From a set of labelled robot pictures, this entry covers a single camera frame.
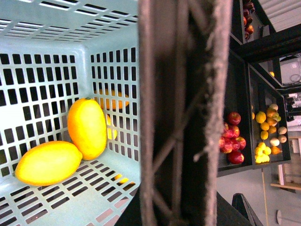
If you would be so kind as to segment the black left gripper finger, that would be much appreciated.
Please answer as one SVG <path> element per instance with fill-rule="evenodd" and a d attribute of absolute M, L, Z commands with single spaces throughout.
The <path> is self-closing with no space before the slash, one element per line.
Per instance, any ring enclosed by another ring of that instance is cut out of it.
<path fill-rule="evenodd" d="M 229 204 L 217 192 L 217 226 L 263 226 L 242 193 L 236 193 Z"/>

